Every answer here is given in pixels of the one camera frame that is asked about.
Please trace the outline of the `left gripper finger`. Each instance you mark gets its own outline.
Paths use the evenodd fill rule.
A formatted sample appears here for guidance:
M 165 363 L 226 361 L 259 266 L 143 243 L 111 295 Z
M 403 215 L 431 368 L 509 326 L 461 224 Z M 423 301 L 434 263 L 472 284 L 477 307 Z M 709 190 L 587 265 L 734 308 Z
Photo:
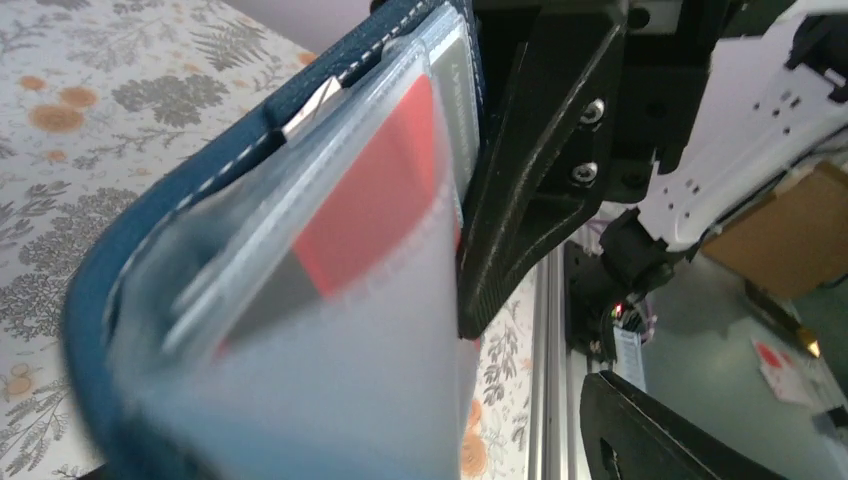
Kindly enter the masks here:
M 579 418 L 593 479 L 782 478 L 612 371 L 584 378 Z

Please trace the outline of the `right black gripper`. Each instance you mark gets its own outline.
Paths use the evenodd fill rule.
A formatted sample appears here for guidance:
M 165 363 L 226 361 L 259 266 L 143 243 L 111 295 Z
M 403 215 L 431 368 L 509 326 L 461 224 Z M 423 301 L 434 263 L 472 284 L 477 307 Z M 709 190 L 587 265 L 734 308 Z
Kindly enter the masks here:
M 463 205 L 458 333 L 478 338 L 601 200 L 680 162 L 725 1 L 477 1 L 484 143 Z

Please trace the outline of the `blue leather card holder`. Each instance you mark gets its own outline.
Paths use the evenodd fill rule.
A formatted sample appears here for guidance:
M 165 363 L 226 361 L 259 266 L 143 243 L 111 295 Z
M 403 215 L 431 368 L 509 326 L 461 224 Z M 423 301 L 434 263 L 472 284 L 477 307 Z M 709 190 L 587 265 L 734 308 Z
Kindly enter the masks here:
M 154 184 L 68 289 L 109 479 L 456 479 L 467 1 L 390 1 Z

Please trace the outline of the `red credit card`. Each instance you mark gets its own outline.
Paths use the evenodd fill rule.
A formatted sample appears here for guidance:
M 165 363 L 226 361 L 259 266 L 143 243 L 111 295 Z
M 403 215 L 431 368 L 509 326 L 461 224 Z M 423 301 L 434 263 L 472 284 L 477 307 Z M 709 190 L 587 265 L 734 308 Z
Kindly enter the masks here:
M 452 152 L 437 91 L 407 76 L 378 102 L 384 113 L 343 144 L 350 162 L 262 290 L 216 343 L 217 355 L 284 318 L 343 294 L 412 234 L 450 180 Z

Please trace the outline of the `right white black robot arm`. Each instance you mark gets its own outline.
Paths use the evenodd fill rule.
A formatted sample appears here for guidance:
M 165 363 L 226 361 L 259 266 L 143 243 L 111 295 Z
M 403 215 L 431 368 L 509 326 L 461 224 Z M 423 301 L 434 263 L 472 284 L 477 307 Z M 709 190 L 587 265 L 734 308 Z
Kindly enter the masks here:
M 482 1 L 493 108 L 465 200 L 458 332 L 605 201 L 579 281 L 603 308 L 669 280 L 713 226 L 847 125 L 843 1 Z

